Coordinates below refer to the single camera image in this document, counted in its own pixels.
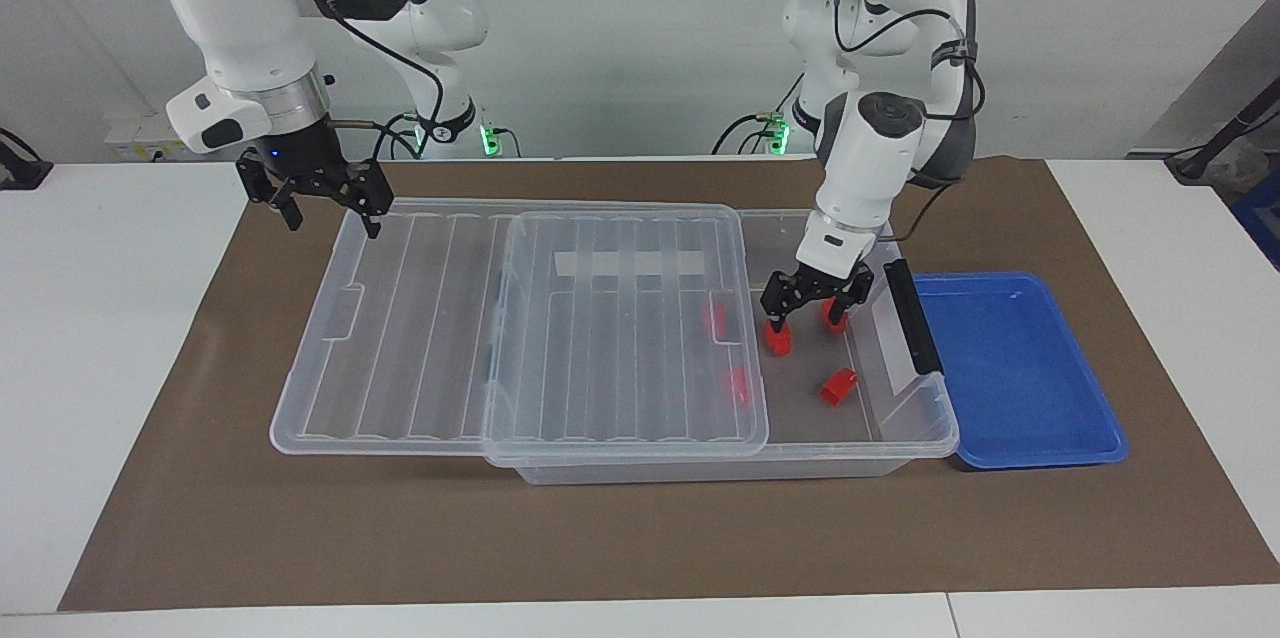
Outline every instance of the brown mat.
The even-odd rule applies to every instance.
[[[814,163],[388,168],[401,195],[803,208]],[[922,193],[900,201],[900,223]],[[1129,434],[1105,468],[526,487],[479,459],[287,457],[268,425],[340,214],[246,211],[60,610],[1021,591],[1280,582],[1042,163],[982,161],[906,251],[1030,270]]]

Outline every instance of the white tabletop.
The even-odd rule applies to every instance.
[[[1206,188],[1156,163],[1052,164],[1280,552],[1280,274]],[[230,165],[59,167],[0,193],[0,612],[76,568],[244,200]],[[0,618],[4,635],[1275,635],[1280,587]]]

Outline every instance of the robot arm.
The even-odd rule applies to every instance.
[[[774,273],[762,297],[773,332],[813,300],[835,299],[832,324],[864,302],[863,260],[902,187],[955,183],[974,154],[973,0],[791,0],[785,19],[805,63],[792,115],[814,133],[826,181],[796,251],[799,269]],[[918,42],[931,53],[924,100],[858,90],[846,54],[902,55]]]
[[[237,161],[246,192],[297,229],[294,195],[324,196],[357,213],[370,237],[394,199],[376,156],[348,163],[329,96],[294,0],[170,0],[205,55],[206,76],[166,106],[197,152],[255,141]],[[317,0],[321,12],[371,37],[393,60],[419,106],[424,155],[483,152],[462,140],[477,109],[444,51],[479,45],[488,17],[475,0]]]

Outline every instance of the blue lid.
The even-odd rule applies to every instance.
[[[918,275],[974,468],[1116,462],[1129,455],[1102,388],[1039,278],[1028,273]]]

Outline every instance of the green light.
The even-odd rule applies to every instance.
[[[486,158],[493,158],[495,155],[502,155],[502,140],[498,135],[493,132],[493,128],[481,124],[480,126],[480,140],[484,141],[484,154]]]
[[[769,141],[769,152],[773,155],[786,154],[787,141],[791,140],[791,126],[787,124],[781,114],[774,114],[769,119],[769,128],[773,131],[772,141]]]

